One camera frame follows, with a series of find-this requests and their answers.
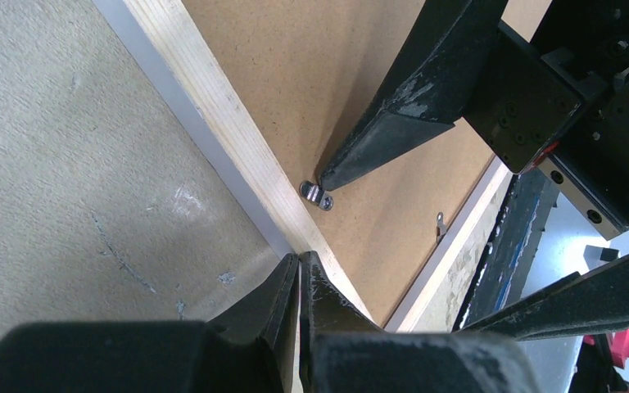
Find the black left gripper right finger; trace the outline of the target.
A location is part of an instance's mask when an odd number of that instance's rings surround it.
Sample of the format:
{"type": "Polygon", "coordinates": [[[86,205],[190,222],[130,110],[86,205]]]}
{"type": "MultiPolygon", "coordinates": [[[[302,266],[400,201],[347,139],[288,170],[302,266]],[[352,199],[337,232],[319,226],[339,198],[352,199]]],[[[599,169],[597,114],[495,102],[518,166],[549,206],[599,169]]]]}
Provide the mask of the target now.
{"type": "Polygon", "coordinates": [[[306,392],[537,392],[521,349],[492,333],[389,333],[300,254],[300,380],[306,392]]]}

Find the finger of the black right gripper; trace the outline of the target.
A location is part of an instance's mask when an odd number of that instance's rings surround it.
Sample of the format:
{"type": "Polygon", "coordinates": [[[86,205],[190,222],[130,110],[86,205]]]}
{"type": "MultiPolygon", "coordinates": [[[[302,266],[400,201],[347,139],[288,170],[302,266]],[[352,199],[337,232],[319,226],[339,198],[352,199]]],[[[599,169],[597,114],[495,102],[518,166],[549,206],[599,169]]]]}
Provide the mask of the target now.
{"type": "Polygon", "coordinates": [[[517,341],[574,337],[629,327],[629,254],[565,278],[464,327],[517,341]]]}
{"type": "Polygon", "coordinates": [[[369,106],[319,174],[333,191],[452,129],[477,84],[505,1],[426,1],[369,106]]]}

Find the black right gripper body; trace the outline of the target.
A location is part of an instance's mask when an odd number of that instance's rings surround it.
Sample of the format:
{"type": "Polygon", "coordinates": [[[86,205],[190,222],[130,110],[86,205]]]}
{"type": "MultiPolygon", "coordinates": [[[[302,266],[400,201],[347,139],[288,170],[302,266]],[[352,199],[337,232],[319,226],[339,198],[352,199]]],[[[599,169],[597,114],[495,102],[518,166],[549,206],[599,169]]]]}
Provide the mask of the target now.
{"type": "Polygon", "coordinates": [[[513,173],[538,169],[606,239],[629,230],[629,1],[553,1],[505,22],[464,118],[513,173]]]}

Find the brown cardboard backing board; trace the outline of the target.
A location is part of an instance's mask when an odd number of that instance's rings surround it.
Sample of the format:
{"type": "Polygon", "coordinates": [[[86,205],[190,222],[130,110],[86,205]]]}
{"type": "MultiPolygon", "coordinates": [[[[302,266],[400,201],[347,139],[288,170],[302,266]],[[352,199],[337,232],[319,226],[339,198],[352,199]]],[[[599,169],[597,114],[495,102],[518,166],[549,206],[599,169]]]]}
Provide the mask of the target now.
{"type": "MultiPolygon", "coordinates": [[[[420,1],[187,1],[292,185],[314,180],[361,117],[420,1]]],[[[309,212],[373,320],[385,324],[493,158],[464,121],[309,212]]]]}

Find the white wooden picture frame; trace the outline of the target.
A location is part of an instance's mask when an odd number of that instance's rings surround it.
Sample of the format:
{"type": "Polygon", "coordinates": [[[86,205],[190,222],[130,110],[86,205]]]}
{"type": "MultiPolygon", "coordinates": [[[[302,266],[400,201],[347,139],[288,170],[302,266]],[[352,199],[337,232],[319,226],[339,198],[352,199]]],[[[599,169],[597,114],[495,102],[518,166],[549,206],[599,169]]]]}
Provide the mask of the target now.
{"type": "MultiPolygon", "coordinates": [[[[359,293],[313,220],[255,121],[185,7],[187,1],[99,1],[97,9],[224,184],[278,254],[318,252],[333,284],[367,317],[359,293]]],[[[409,331],[432,301],[437,327],[452,327],[475,270],[461,261],[477,253],[469,240],[505,195],[508,170],[493,156],[483,176],[436,244],[392,316],[382,326],[409,331]],[[459,294],[443,294],[454,283],[459,294]]]]}

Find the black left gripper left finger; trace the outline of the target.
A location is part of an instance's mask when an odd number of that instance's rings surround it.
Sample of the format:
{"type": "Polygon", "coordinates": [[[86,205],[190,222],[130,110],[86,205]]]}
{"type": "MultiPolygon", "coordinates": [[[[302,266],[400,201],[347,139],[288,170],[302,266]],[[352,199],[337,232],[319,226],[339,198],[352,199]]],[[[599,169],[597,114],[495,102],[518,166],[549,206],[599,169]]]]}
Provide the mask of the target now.
{"type": "Polygon", "coordinates": [[[299,260],[199,320],[28,323],[0,340],[0,392],[284,392],[299,260]]]}

